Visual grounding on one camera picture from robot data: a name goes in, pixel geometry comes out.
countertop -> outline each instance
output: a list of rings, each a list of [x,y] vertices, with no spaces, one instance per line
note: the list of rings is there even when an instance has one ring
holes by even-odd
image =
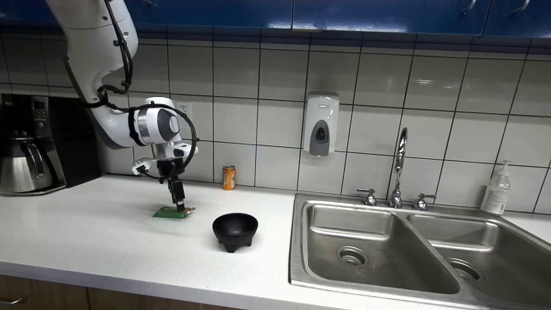
[[[186,182],[184,220],[153,218],[166,185],[106,175],[45,196],[0,197],[0,274],[243,309],[451,309],[291,285],[294,191]],[[225,252],[212,222],[258,219],[252,246]],[[551,216],[508,212],[551,242]]]

sink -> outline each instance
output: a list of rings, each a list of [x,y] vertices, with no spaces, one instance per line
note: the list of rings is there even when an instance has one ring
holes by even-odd
[[[328,205],[309,205],[305,212],[307,263],[316,275],[409,290],[459,291],[453,276],[396,215]]]
[[[410,215],[466,283],[499,300],[551,307],[551,253],[499,222]]]
[[[549,243],[479,210],[295,196],[293,285],[461,308],[551,309],[550,261]]]

lower cabinet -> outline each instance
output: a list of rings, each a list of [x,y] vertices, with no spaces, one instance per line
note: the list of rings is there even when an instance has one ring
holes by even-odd
[[[233,310],[194,302],[0,275],[0,310]]]

soap pump bottle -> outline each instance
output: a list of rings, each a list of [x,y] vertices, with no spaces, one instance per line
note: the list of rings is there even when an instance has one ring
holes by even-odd
[[[505,205],[511,190],[509,171],[507,170],[509,163],[510,161],[503,161],[501,169],[495,173],[490,184],[486,186],[486,193],[480,206],[482,211],[495,215],[502,215],[505,211]]]

tile wall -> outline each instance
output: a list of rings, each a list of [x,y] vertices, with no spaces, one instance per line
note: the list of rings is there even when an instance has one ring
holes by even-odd
[[[62,36],[5,30],[0,91],[75,96]],[[551,213],[551,41],[377,33],[168,29],[141,34],[128,96],[119,106],[170,96],[191,107],[199,153],[184,179],[356,195],[392,190],[393,154],[409,128],[402,191],[477,207],[503,159],[511,166],[507,208]],[[123,79],[117,71],[104,79]],[[341,99],[336,152],[300,149],[310,91]],[[185,138],[189,130],[182,124]],[[103,169],[131,174],[149,147],[100,146]]]

